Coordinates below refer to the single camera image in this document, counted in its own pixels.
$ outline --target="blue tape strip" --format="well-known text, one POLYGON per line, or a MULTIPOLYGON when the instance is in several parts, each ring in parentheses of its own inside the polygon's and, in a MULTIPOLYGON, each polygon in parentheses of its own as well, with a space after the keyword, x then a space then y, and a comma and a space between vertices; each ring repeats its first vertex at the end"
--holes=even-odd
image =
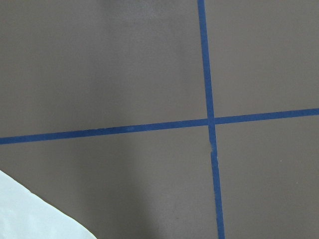
POLYGON ((185 127, 195 127, 195 126, 205 126, 205 125, 207 125, 207 119, 196 119, 196 120, 194 119, 194 120, 174 121, 174 122, 165 122, 165 123, 151 123, 151 124, 121 126, 121 127, 112 127, 112 128, 98 128, 98 129, 88 129, 88 130, 69 131, 69 132, 4 137, 4 138, 0 138, 0 144, 45 141, 45 140, 65 139, 65 138, 79 138, 79 137, 89 137, 89 136, 98 136, 98 135, 131 133, 131 132, 151 131, 151 130, 170 129, 170 128, 185 128, 185 127))
POLYGON ((214 185, 214 194, 215 194, 217 230, 218 230, 218 238, 225 239, 223 207, 222 207, 222 199, 221 199, 220 178, 219 178, 218 158, 217 158, 214 103, 213 103, 213 93, 212 93, 212 86, 211 86, 208 38, 207 38, 207 29, 206 29, 205 2, 204 0, 198 0, 197 4, 198 4, 198 15, 199 15, 199 26, 200 26, 201 50, 202 50, 202 58, 203 58, 204 80, 205 80, 209 141, 212 148, 211 164, 212 164, 212 171, 213 171, 213 185, 214 185))
POLYGON ((243 115, 243 116, 220 117, 220 118, 215 118, 215 124, 238 123, 238 122, 258 121, 258 120, 273 120, 273 119, 317 116, 317 115, 319 115, 319 108, 308 109, 308 110, 243 115))

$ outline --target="gray tile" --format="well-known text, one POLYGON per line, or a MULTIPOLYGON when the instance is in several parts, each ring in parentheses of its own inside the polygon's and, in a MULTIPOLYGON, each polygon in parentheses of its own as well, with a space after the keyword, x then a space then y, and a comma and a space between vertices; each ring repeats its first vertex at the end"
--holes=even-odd
POLYGON ((319 107, 317 0, 206 1, 216 116, 319 107))
POLYGON ((217 126, 228 239, 319 238, 319 117, 217 126))
POLYGON ((195 1, 0 8, 0 137, 206 117, 195 1))
POLYGON ((205 126, 0 145, 0 170, 98 239, 217 238, 205 126))

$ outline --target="white object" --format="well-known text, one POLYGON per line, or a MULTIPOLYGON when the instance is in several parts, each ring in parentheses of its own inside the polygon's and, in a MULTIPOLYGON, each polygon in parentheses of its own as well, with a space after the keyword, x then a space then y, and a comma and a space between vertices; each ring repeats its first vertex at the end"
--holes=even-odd
POLYGON ((63 214, 0 171, 0 239, 96 239, 63 214))

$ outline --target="blue grid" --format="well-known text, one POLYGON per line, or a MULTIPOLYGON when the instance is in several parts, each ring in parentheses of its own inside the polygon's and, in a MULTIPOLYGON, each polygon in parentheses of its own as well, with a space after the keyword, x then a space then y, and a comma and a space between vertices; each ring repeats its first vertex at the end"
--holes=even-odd
POLYGON ((225 239, 215 126, 217 124, 228 124, 228 123, 258 121, 258 120, 273 120, 273 119, 283 119, 283 118, 319 116, 319 108, 215 118, 204 0, 197 0, 197 5, 198 5, 202 60, 203 60, 203 70, 204 70, 205 94, 206 94, 206 107, 207 107, 206 119, 196 119, 196 120, 192 119, 192 120, 182 120, 182 121, 173 121, 173 122, 162 122, 162 123, 99 128, 99 129, 87 129, 87 130, 66 131, 66 132, 56 132, 56 133, 43 133, 43 134, 22 135, 22 136, 13 136, 13 137, 2 137, 0 138, 0 145, 109 135, 109 134, 142 132, 142 131, 152 131, 152 130, 162 130, 162 129, 172 129, 172 128, 208 126, 209 141, 212 148, 211 163, 212 163, 212 172, 213 172, 213 187, 214 187, 214 194, 215 194, 218 238, 225 239))

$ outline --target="blue line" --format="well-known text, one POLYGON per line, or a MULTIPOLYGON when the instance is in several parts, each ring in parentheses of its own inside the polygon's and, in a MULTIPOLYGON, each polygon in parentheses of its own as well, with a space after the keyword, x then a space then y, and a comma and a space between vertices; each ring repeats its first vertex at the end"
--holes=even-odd
POLYGON ((273 112, 273 113, 264 113, 264 114, 243 115, 243 116, 220 117, 220 118, 215 118, 215 124, 238 123, 238 122, 258 121, 258 120, 273 120, 273 119, 317 116, 317 115, 319 115, 319 108, 308 109, 308 110, 282 111, 282 112, 273 112))
POLYGON ((185 128, 185 127, 195 127, 195 126, 205 126, 205 125, 207 125, 207 119, 196 119, 196 120, 194 119, 194 120, 174 121, 174 122, 165 122, 165 123, 151 123, 151 124, 121 126, 121 127, 112 127, 112 128, 98 128, 98 129, 87 129, 87 130, 68 131, 68 132, 4 137, 4 138, 0 138, 0 144, 35 142, 35 141, 45 141, 45 140, 65 139, 65 138, 90 137, 90 136, 98 136, 98 135, 131 133, 131 132, 151 131, 151 130, 170 129, 170 128, 185 128))
POLYGON ((218 157, 217 157, 214 103, 213 103, 213 93, 212 93, 212 86, 211 86, 208 38, 207 38, 207 29, 206 29, 205 2, 204 0, 198 0, 197 4, 198 4, 198 15, 199 15, 201 50, 202 50, 202 58, 203 58, 203 70, 204 70, 204 79, 205 79, 209 141, 212 148, 211 164, 212 164, 212 171, 213 171, 213 185, 214 185, 214 194, 215 194, 217 230, 218 230, 218 238, 225 239, 223 207, 222 207, 222 199, 221 199, 220 178, 219 178, 218 157))

